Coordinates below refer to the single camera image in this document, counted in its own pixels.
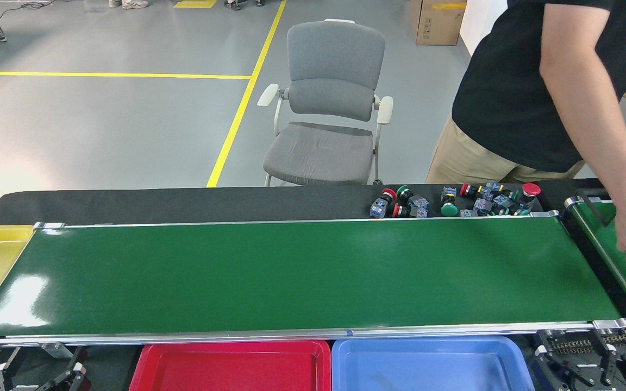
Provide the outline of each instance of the person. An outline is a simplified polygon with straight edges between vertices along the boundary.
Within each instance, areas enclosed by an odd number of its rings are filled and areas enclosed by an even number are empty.
[[[589,164],[626,252],[626,0],[509,0],[477,46],[426,183],[573,178]]]
[[[146,0],[108,0],[108,2],[110,8],[117,8],[121,5],[125,10],[149,7],[149,2]]]
[[[258,7],[262,7],[265,5],[265,0],[254,0],[255,5]],[[231,10],[237,11],[240,10],[241,7],[238,5],[238,0],[224,0],[224,7],[231,8]]]

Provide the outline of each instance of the chair seat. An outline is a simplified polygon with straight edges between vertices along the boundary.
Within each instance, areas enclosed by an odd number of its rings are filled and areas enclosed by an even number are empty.
[[[365,185],[373,134],[366,129],[291,122],[270,146],[263,168],[298,185]]]

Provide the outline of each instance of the white wall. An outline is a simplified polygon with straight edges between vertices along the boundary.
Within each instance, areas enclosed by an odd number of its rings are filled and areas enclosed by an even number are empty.
[[[477,44],[492,30],[494,21],[506,10],[506,0],[467,0],[462,17],[460,37],[470,55]]]

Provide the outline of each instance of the yellow tape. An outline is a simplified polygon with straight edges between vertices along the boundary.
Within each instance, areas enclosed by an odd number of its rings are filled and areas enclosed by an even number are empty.
[[[432,11],[444,11],[444,10],[464,10],[467,7],[467,3],[440,3],[432,4]]]
[[[277,25],[279,25],[281,13],[284,12],[285,5],[286,0],[281,0],[277,15],[274,18],[274,22],[272,22],[269,34],[267,34],[265,43],[262,47],[262,50],[260,51],[258,62],[255,63],[253,75],[248,82],[246,91],[243,93],[243,97],[241,98],[241,104],[238,105],[236,116],[234,117],[233,122],[231,122],[231,127],[228,131],[228,134],[226,135],[226,140],[224,140],[224,144],[221,147],[221,152],[219,152],[219,156],[216,158],[216,163],[214,164],[214,168],[211,170],[211,175],[209,176],[209,181],[207,181],[206,183],[206,187],[216,187],[216,183],[219,181],[219,176],[221,176],[221,170],[223,170],[224,164],[226,164],[226,158],[228,158],[228,153],[231,151],[231,146],[233,146],[233,140],[236,138],[236,133],[238,133],[238,128],[241,126],[241,121],[243,121],[243,114],[246,113],[246,106],[248,106],[248,101],[251,99],[251,95],[253,94],[255,82],[258,81],[258,76],[260,75],[262,64],[263,62],[265,62],[265,57],[267,57],[267,52],[269,50],[270,44],[272,43],[274,33],[277,30]]]
[[[183,0],[176,3],[174,8],[211,8],[216,3],[216,0]]]
[[[240,74],[191,74],[191,73],[93,73],[93,72],[11,72],[0,71],[0,76],[62,76],[62,77],[158,77],[177,79],[235,79],[249,80]]]

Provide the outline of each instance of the shoe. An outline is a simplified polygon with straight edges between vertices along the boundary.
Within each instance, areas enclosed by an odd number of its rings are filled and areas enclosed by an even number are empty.
[[[132,8],[144,8],[149,7],[149,2],[146,2],[146,0],[122,0],[122,7],[125,10],[131,10]]]
[[[233,3],[229,3],[228,0],[224,0],[224,7],[231,8],[231,10],[234,11],[241,9],[241,7],[238,7],[238,0],[234,0]]]

